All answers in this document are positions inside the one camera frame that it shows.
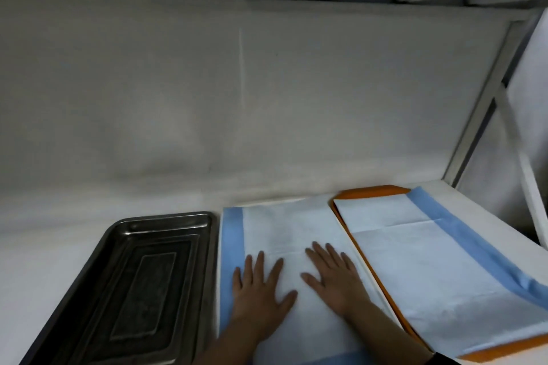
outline finger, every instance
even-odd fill
[[[255,261],[255,270],[253,270],[253,284],[262,285],[265,282],[265,252],[259,251],[257,261]]]
[[[331,255],[331,258],[333,258],[335,264],[337,264],[339,267],[345,266],[343,259],[340,258],[339,253],[333,248],[331,244],[327,243],[325,245],[325,248],[327,249],[329,255]]]
[[[329,266],[329,268],[334,268],[337,266],[335,264],[335,261],[333,261],[333,258],[331,257],[331,255],[329,255],[329,253],[325,251],[323,247],[320,244],[318,244],[316,241],[312,243],[312,248],[314,249],[314,251],[318,253],[318,255],[321,258],[323,258],[323,260]]]
[[[310,258],[312,263],[316,266],[319,274],[323,277],[323,275],[329,271],[329,266],[325,263],[323,258],[321,258],[314,250],[307,248],[305,250],[305,253]]]
[[[323,299],[325,287],[318,281],[317,278],[315,278],[314,276],[308,273],[301,273],[301,279],[303,279],[303,281],[307,285],[309,285],[312,288],[312,290],[318,293],[318,296],[320,297],[320,299]]]
[[[297,290],[292,290],[283,298],[278,308],[279,313],[282,317],[282,320],[284,319],[285,316],[287,316],[287,313],[289,313],[289,311],[295,304],[295,301],[297,300],[297,295],[298,295]]]
[[[272,271],[269,274],[269,278],[266,280],[266,285],[270,288],[275,289],[278,284],[279,274],[282,272],[283,268],[283,258],[278,258],[276,264],[274,264],[274,267],[272,267]]]
[[[245,266],[243,269],[243,281],[242,287],[246,287],[253,283],[253,270],[251,269],[251,264],[253,263],[253,258],[251,255],[248,255],[245,258]]]
[[[235,296],[242,289],[242,281],[240,280],[240,270],[236,267],[232,274],[232,295]]]
[[[346,255],[346,253],[341,253],[342,259],[344,260],[344,264],[346,265],[346,268],[349,269],[352,274],[354,274],[356,277],[360,277],[358,274],[358,270],[356,270],[356,266],[352,262],[349,256]]]

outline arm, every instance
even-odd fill
[[[307,248],[306,254],[322,278],[311,274],[301,277],[335,313],[344,318],[360,335],[369,352],[383,365],[424,365],[434,356],[390,320],[369,296],[352,260],[339,255],[327,244],[325,249],[317,242]]]
[[[255,269],[252,259],[245,258],[243,279],[240,269],[232,275],[234,305],[232,317],[223,334],[193,362],[193,365],[245,365],[259,342],[267,339],[285,319],[297,299],[297,292],[289,292],[280,304],[275,292],[283,268],[280,258],[264,281],[265,254],[260,252]]]

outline forearm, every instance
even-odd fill
[[[424,365],[433,356],[373,303],[356,306],[347,320],[382,365]]]
[[[211,347],[193,365],[245,365],[257,348],[257,333],[248,323],[231,322]]]

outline metal tray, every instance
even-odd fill
[[[209,337],[218,234],[209,212],[115,223],[21,365],[190,364]]]

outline hand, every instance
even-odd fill
[[[356,266],[345,253],[339,256],[331,244],[327,244],[324,250],[314,241],[312,248],[305,250],[306,255],[318,269],[322,281],[308,273],[302,273],[302,279],[333,312],[346,320],[350,319],[356,306],[369,303]]]
[[[257,343],[267,339],[282,324],[287,313],[297,299],[297,291],[289,292],[280,304],[276,301],[275,292],[279,274],[283,268],[283,258],[278,259],[269,278],[264,282],[265,254],[261,251],[251,268],[251,256],[245,258],[243,279],[240,269],[236,267],[232,275],[232,308],[231,322],[244,323],[250,328],[251,335]]]

